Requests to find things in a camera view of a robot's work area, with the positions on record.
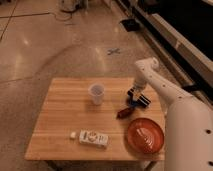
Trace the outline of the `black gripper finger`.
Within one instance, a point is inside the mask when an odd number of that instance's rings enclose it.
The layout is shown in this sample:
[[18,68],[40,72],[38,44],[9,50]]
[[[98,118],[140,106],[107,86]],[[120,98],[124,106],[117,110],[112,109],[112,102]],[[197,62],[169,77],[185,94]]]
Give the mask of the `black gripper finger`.
[[130,98],[133,98],[134,97],[134,89],[133,88],[131,88],[131,89],[129,89],[128,91],[127,91],[127,94],[130,96]]
[[135,90],[133,93],[133,101],[137,102],[138,100],[140,100],[141,97],[141,91]]

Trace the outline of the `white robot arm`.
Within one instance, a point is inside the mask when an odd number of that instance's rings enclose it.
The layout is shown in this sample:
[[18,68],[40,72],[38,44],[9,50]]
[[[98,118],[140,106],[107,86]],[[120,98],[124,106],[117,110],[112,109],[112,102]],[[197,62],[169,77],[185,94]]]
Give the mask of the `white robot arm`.
[[167,105],[164,171],[213,171],[213,109],[157,73],[159,62],[135,62],[133,87],[149,84]]

